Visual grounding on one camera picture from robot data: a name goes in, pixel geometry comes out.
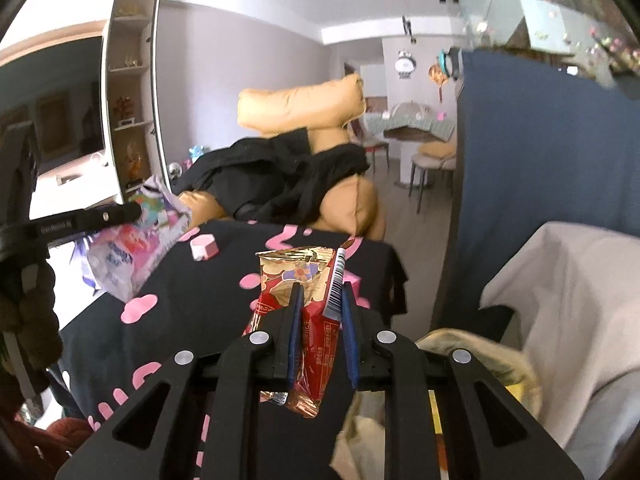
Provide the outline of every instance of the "yellow sofa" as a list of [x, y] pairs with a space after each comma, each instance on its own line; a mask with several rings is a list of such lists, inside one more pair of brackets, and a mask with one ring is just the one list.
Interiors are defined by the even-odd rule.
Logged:
[[[311, 151], [318, 153], [350, 142], [343, 127], [365, 109], [362, 79], [353, 74], [321, 85], [275, 92], [243, 90], [238, 99], [238, 124], [263, 137], [306, 127]], [[206, 192], [188, 191], [180, 198], [193, 211], [192, 226], [227, 216]], [[324, 196], [320, 218], [309, 227], [382, 240], [386, 221], [376, 187], [361, 175], [345, 178]]]

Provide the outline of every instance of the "green checkered tablecloth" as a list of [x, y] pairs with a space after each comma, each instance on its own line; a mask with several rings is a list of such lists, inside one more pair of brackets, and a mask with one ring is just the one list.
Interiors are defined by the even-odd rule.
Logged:
[[364, 114], [364, 124], [367, 130], [369, 130], [369, 133], [377, 137], [382, 137], [385, 130], [408, 126], [429, 132], [444, 142], [447, 142], [451, 138], [455, 127], [455, 123], [450, 119], [438, 121], [431, 116], [421, 116], [418, 118], [414, 114], [383, 119], [382, 114], [367, 113]]

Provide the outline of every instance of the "orange cushion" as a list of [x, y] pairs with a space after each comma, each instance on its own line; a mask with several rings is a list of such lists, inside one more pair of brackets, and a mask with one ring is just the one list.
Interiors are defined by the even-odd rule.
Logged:
[[309, 130], [308, 137], [311, 153], [324, 152], [340, 144], [348, 144], [350, 142], [349, 131], [343, 128]]
[[213, 195], [206, 191], [184, 191], [180, 193], [180, 201], [191, 209], [191, 224], [189, 229], [193, 229], [214, 218], [224, 218], [227, 216], [225, 210], [218, 203]]
[[322, 199], [320, 215], [332, 231], [360, 236], [378, 213], [378, 192], [372, 182], [353, 175], [333, 186]]
[[341, 128], [366, 110], [362, 79], [358, 74], [288, 90], [269, 92], [246, 89], [238, 99], [238, 124], [265, 137], [306, 126]]
[[443, 158], [449, 158], [455, 155], [456, 147], [448, 142], [432, 140], [431, 142], [425, 142], [418, 146], [418, 153], [442, 160]]

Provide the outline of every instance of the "metal bolt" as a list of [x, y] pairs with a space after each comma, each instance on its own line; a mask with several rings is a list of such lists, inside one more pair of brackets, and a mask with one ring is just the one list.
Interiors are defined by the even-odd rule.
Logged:
[[174, 361], [179, 365], [188, 365], [193, 361], [193, 352], [189, 350], [180, 350], [174, 357]]
[[262, 331], [254, 332], [249, 336], [249, 341], [251, 341], [254, 345], [264, 344], [268, 340], [269, 340], [269, 334]]
[[391, 330], [382, 330], [378, 332], [378, 341], [385, 344], [391, 344], [396, 340], [396, 334]]
[[458, 348], [453, 351], [453, 360], [457, 363], [466, 365], [471, 361], [471, 354], [465, 349]]

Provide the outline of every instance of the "television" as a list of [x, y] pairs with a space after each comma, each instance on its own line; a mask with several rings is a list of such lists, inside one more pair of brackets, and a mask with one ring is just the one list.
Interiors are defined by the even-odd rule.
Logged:
[[9, 125], [33, 121], [40, 174], [104, 149], [101, 47], [101, 37], [73, 40], [0, 66], [0, 142]]

